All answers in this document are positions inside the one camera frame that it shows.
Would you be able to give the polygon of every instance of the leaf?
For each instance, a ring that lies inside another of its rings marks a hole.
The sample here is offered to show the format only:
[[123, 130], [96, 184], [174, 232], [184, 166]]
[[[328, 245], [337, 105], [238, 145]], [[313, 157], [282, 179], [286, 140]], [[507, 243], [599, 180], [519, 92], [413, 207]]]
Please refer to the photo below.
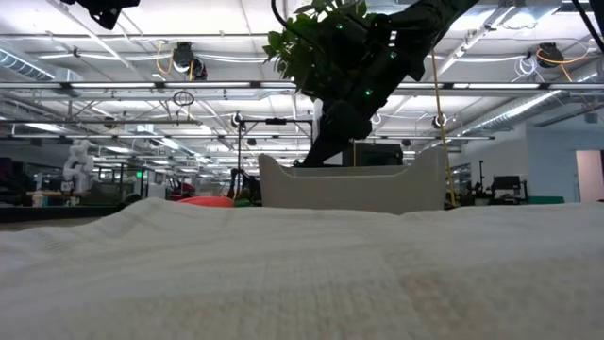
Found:
[[263, 46], [262, 49], [264, 50], [264, 53], [266, 53], [268, 55], [268, 58], [264, 61], [264, 63], [271, 61], [271, 59], [277, 55], [276, 49], [273, 48], [273, 46], [271, 46], [271, 45]]
[[327, 8], [325, 0], [312, 0], [312, 6], [314, 6], [314, 11], [317, 13], [324, 12]]
[[316, 10], [316, 7], [314, 5], [305, 5], [305, 6], [302, 6], [301, 8], [296, 9], [294, 14], [305, 13], [305, 12], [308, 12], [309, 10]]
[[281, 47], [281, 35], [275, 31], [268, 32], [268, 43], [278, 51]]
[[357, 14], [360, 17], [363, 17], [367, 13], [367, 4], [364, 1], [361, 1], [357, 4]]

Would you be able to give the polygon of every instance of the yellow cable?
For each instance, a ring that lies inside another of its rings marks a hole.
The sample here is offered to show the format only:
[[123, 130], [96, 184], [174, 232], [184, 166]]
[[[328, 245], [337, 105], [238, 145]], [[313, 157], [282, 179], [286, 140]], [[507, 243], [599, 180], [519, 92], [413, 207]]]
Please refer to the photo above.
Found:
[[189, 81], [193, 81], [193, 61], [189, 65]]
[[445, 137], [445, 118], [443, 117], [443, 112], [441, 111], [441, 94], [438, 88], [438, 74], [436, 73], [436, 56], [434, 55], [434, 50], [432, 49], [432, 72], [434, 73], [434, 89], [436, 90], [436, 110], [438, 110], [438, 120], [441, 126], [441, 141], [443, 141], [443, 148], [445, 149], [446, 154], [446, 176], [449, 179], [449, 193], [451, 194], [451, 204], [453, 207], [456, 207], [455, 203], [455, 187], [453, 183], [453, 176], [451, 175], [451, 165], [449, 162], [449, 148], [446, 144]]
[[538, 49], [537, 50], [537, 58], [539, 58], [540, 60], [545, 60], [547, 62], [553, 63], [553, 64], [557, 64], [557, 65], [567, 65], [567, 64], [571, 64], [573, 62], [577, 62], [579, 60], [584, 60], [585, 57], [587, 57], [587, 55], [589, 54], [589, 50], [585, 51], [585, 54], [581, 57], [578, 57], [577, 59], [572, 59], [572, 60], [567, 60], [567, 61], [555, 61], [555, 60], [550, 60], [550, 59], [546, 59], [544, 57], [541, 57], [541, 52], [543, 51], [543, 49]]
[[174, 54], [170, 55], [170, 67], [168, 68], [168, 71], [165, 71], [164, 69], [161, 68], [161, 65], [159, 65], [159, 55], [161, 54], [161, 46], [163, 45], [163, 42], [159, 42], [159, 48], [158, 48], [158, 58], [155, 60], [155, 64], [158, 65], [158, 70], [160, 72], [162, 72], [163, 74], [167, 75], [170, 72], [172, 72], [172, 63], [173, 63], [173, 57]]
[[568, 79], [568, 81], [570, 81], [570, 82], [573, 82], [573, 78], [570, 77], [570, 75], [568, 74], [568, 71], [566, 71], [566, 67], [564, 67], [564, 65], [560, 65], [560, 67], [562, 68], [562, 71], [564, 72], [566, 79]]

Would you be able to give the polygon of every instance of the pipe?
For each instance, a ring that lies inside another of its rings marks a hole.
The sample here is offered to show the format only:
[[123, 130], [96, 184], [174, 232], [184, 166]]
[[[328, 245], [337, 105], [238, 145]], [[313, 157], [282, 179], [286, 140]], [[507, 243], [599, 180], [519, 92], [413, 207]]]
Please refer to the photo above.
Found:
[[70, 120], [70, 121], [61, 121], [61, 120], [0, 120], [0, 125], [3, 124], [36, 124], [36, 123], [45, 123], [45, 124], [53, 124], [53, 125], [107, 125], [107, 124], [179, 124], [179, 125], [202, 125], [196, 121], [176, 121], [176, 120], [116, 120], [116, 121], [102, 121], [102, 120]]
[[[604, 58], [600, 58], [587, 66], [581, 67], [573, 73], [577, 82], [601, 82], [604, 81], [603, 70]], [[454, 135], [470, 135], [482, 132], [485, 129], [497, 130], [499, 128], [512, 127], [520, 122], [543, 113], [543, 108], [551, 103], [567, 98], [568, 92], [557, 90], [545, 94], [537, 94], [529, 98], [520, 98], [509, 102], [495, 110], [482, 115], [464, 130], [456, 130]]]
[[[307, 136], [300, 135], [249, 135], [250, 138], [256, 138], [259, 140], [269, 140], [269, 139], [290, 139], [290, 140], [298, 140], [298, 139], [307, 139]], [[5, 135], [0, 136], [0, 138], [8, 138], [8, 139], [85, 139], [85, 140], [136, 140], [136, 139], [161, 139], [161, 138], [172, 138], [172, 139], [188, 139], [188, 140], [238, 140], [239, 136], [235, 134], [229, 135], [206, 135], [206, 134], [198, 134], [198, 135], [58, 135], [58, 134], [20, 134], [20, 135]], [[412, 140], [412, 141], [437, 141], [440, 140], [440, 137], [436, 136], [369, 136], [367, 140], [394, 140], [394, 141], [402, 141], [402, 140]], [[493, 136], [464, 136], [464, 137], [447, 137], [452, 141], [491, 141], [494, 140]]]
[[[266, 39], [267, 33], [235, 33], [235, 34], [106, 34], [97, 35], [102, 42], [158, 42], [158, 41], [198, 41], [224, 39]], [[84, 34], [0, 34], [3, 41], [49, 41], [49, 42], [90, 42], [92, 37]]]
[[586, 108], [581, 108], [581, 109], [578, 109], [578, 110], [574, 110], [572, 112], [568, 112], [568, 113], [560, 115], [558, 117], [554, 117], [554, 118], [548, 119], [548, 120], [546, 120], [544, 122], [535, 124], [535, 126], [537, 128], [549, 127], [549, 126], [552, 126], [554, 124], [563, 122], [565, 120], [569, 120], [569, 119], [572, 119], [572, 118], [575, 118], [575, 117], [579, 117], [580, 115], [583, 115], [585, 113], [589, 113], [591, 111], [600, 110], [602, 108], [604, 108], [604, 104], [597, 104], [597, 105], [590, 104]]
[[132, 65], [132, 63], [130, 63], [130, 61], [122, 58], [122, 56], [120, 56], [119, 53], [115, 52], [115, 50], [113, 50], [111, 47], [109, 47], [109, 45], [107, 45], [98, 36], [96, 36], [96, 34], [94, 34], [94, 32], [92, 32], [86, 25], [84, 25], [84, 23], [80, 22], [72, 13], [70, 13], [67, 8], [65, 8], [64, 6], [56, 3], [54, 0], [46, 0], [46, 2], [49, 3], [52, 7], [54, 7], [56, 10], [58, 10], [65, 17], [67, 17], [68, 19], [70, 19], [71, 21], [73, 21], [76, 25], [80, 26], [84, 31], [86, 31], [86, 34], [93, 41], [95, 41], [96, 43], [98, 43], [107, 52], [111, 53], [113, 57], [115, 57], [119, 61], [121, 61], [127, 68], [129, 68], [132, 71], [134, 71], [138, 76], [140, 76], [142, 78], [146, 78], [145, 76], [142, 76], [139, 73], [139, 71], [136, 69], [136, 67], [134, 67], [134, 65]]

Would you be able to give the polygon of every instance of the white towel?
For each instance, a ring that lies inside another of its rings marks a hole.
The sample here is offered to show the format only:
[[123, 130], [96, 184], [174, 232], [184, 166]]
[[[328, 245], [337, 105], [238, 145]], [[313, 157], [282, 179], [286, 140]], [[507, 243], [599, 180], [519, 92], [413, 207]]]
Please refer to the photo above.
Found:
[[604, 205], [414, 212], [148, 199], [0, 233], [0, 339], [604, 339]]

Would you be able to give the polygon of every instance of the white wall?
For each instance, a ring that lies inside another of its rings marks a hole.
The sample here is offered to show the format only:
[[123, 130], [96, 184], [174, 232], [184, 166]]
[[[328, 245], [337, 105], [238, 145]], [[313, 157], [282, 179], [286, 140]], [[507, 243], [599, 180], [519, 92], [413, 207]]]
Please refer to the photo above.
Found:
[[532, 196], [563, 196], [579, 202], [577, 151], [604, 150], [600, 131], [532, 128], [527, 131]]
[[497, 132], [493, 141], [470, 142], [462, 148], [461, 154], [451, 154], [449, 159], [451, 166], [472, 164], [473, 184], [480, 182], [479, 161], [484, 161], [485, 188], [491, 186], [493, 176], [520, 176], [525, 179], [528, 173], [526, 128], [519, 125], [510, 132]]

